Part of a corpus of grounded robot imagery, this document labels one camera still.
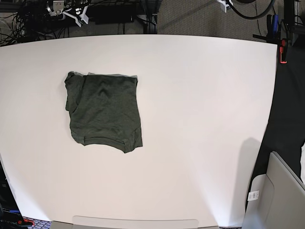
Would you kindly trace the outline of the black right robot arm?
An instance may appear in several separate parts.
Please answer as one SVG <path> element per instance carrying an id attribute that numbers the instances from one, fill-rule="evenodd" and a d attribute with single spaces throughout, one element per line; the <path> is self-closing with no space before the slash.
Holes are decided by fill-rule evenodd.
<path id="1" fill-rule="evenodd" d="M 49 14 L 62 14 L 65 11 L 82 10 L 91 4 L 91 0 L 47 0 L 46 9 Z"/>

